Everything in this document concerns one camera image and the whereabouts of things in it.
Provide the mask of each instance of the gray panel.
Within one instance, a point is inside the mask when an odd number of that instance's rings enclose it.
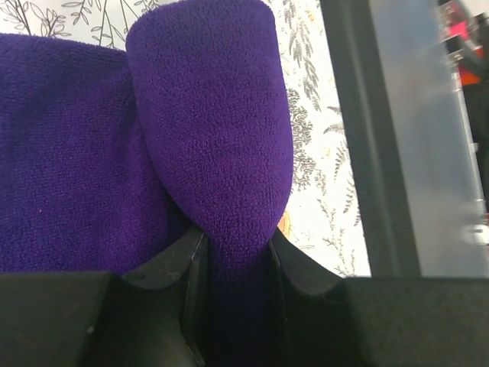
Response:
[[[436,0],[322,0],[322,10],[372,275],[486,276],[472,232],[481,185]]]

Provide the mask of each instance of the folded towel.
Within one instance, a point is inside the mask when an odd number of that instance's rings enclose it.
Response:
[[[127,53],[11,34],[0,50],[0,271],[124,273],[194,222],[211,365],[267,365],[266,242],[293,166],[270,9],[165,5]]]

